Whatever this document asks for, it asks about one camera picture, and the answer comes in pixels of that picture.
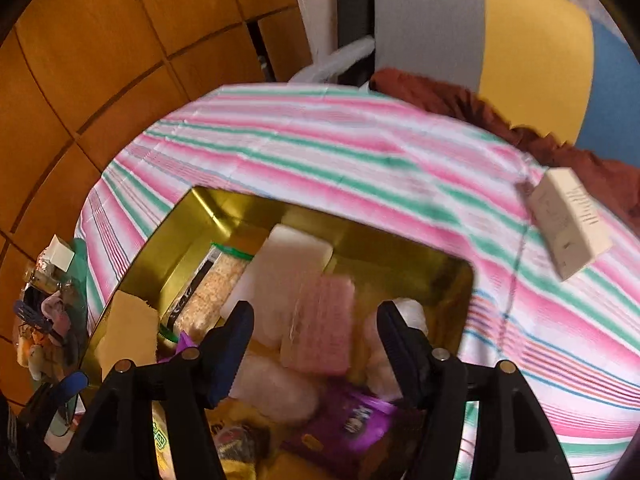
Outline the cream rectangular carton box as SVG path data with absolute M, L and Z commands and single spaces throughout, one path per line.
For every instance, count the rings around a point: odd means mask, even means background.
M 527 205 L 562 281 L 584 270 L 612 247 L 608 227 L 570 168 L 550 168 Z

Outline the green labelled biscuit packet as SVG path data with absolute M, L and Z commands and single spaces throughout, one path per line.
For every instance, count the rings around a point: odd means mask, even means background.
M 200 342 L 222 318 L 221 310 L 253 257 L 235 249 L 210 248 L 191 281 L 168 311 L 166 326 Z

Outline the purple snack packet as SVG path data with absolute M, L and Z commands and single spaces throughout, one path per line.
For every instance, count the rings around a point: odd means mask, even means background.
M 384 437 L 397 414 L 394 404 L 351 386 L 332 385 L 322 396 L 316 414 L 286 445 L 328 463 L 355 463 Z

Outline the white fluffy wrapped item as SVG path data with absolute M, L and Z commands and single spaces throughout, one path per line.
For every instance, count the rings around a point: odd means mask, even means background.
M 229 396 L 287 425 L 311 419 L 320 405 L 320 392 L 312 380 L 254 353 L 242 359 Z

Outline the gold metal tin box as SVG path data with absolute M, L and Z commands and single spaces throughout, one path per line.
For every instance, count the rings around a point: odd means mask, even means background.
M 448 350 L 450 360 L 457 356 L 474 281 L 465 260 L 318 210 L 256 195 L 192 188 L 145 242 L 115 290 L 137 296 L 157 310 L 156 362 L 137 366 L 123 359 L 102 379 L 96 347 L 105 333 L 114 292 L 82 359 L 91 396 L 87 416 L 62 463 L 64 477 L 157 477 L 154 427 L 165 431 L 172 471 L 179 479 L 228 479 L 235 473 L 235 463 L 220 458 L 215 442 L 220 436 L 256 437 L 267 448 L 256 462 L 262 472 L 288 454 L 303 456 L 303 466 L 294 471 L 297 479 L 322 467 L 332 476 L 357 479 L 413 452 L 416 439 L 425 432 L 428 411 L 438 405 L 436 396 L 429 396 L 425 405 L 413 405 L 402 396 L 394 404 L 398 414 L 390 430 L 360 460 L 343 465 L 286 445 L 310 419 L 298 425 L 278 424 L 229 395 L 216 408 L 196 404 L 188 360 L 198 356 L 196 348 L 204 338 L 195 342 L 185 333 L 177 336 L 168 330 L 169 308 L 210 248 L 232 248 L 254 258 L 278 224 L 330 243 L 333 254 L 321 274 L 347 275 L 355 285 L 349 370 L 344 376 L 297 372 L 318 386 L 320 402 L 332 385 L 351 386 L 386 401 L 382 393 L 366 388 L 367 374 L 374 370 L 398 384 L 376 329 L 376 311 L 383 301 L 393 301 L 406 323 L 424 333 L 434 348 Z

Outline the pink ribbed packet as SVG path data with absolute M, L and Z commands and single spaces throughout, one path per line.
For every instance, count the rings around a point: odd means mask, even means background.
M 280 363 L 299 373 L 344 376 L 350 367 L 355 285 L 321 274 L 298 297 L 280 348 Z

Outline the green glass side table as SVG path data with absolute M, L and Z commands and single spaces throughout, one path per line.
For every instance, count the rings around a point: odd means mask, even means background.
M 79 370 L 88 344 L 87 271 L 86 243 L 58 236 L 25 268 L 14 341 L 34 390 Z

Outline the white foam block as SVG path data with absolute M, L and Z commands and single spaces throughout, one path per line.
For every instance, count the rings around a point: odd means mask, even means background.
M 275 226 L 220 308 L 228 318 L 242 300 L 254 309 L 253 338 L 280 346 L 290 327 L 298 296 L 322 273 L 333 254 L 330 243 L 284 224 Z

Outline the pink green striped bedsheet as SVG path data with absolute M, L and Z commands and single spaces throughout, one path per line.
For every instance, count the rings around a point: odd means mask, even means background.
M 577 479 L 603 479 L 639 426 L 639 239 L 600 210 L 611 248 L 561 281 L 521 182 L 544 168 L 493 134 L 372 92 L 236 84 L 160 118 L 106 167 L 75 234 L 88 252 L 88 326 L 194 186 L 346 217 L 465 258 L 462 358 L 512 360 Z

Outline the grey yellow blue pillow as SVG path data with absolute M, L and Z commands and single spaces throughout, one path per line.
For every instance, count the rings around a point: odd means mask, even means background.
M 566 0 L 374 0 L 376 68 L 477 93 L 516 126 L 639 162 L 639 62 Z

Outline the orange wooden wardrobe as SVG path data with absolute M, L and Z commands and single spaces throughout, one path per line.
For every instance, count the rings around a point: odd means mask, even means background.
M 30 395 L 12 346 L 29 263 L 73 234 L 116 154 L 222 84 L 311 59 L 297 0 L 1 0 L 1 389 Z

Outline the white metal bed rail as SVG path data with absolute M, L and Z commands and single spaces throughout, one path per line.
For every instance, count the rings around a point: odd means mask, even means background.
M 306 66 L 297 72 L 288 83 L 323 84 L 346 73 L 352 66 L 368 58 L 374 49 L 374 38 L 364 36 L 335 50 L 323 60 Z

